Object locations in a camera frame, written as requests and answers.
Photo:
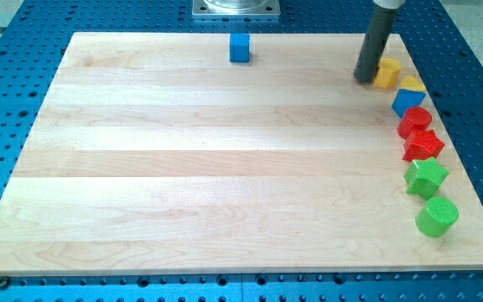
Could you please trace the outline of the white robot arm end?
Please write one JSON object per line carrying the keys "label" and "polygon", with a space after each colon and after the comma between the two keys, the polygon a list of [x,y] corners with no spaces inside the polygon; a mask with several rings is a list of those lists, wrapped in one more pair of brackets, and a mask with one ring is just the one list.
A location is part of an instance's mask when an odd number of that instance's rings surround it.
{"label": "white robot arm end", "polygon": [[405,0],[373,0],[373,2],[381,8],[399,9],[405,3]]}

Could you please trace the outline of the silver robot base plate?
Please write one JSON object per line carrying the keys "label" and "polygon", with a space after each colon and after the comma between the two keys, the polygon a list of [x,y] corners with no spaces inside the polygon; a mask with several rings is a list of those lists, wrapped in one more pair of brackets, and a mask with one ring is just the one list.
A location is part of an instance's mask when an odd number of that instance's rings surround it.
{"label": "silver robot base plate", "polygon": [[192,0],[194,17],[277,17],[278,0]]}

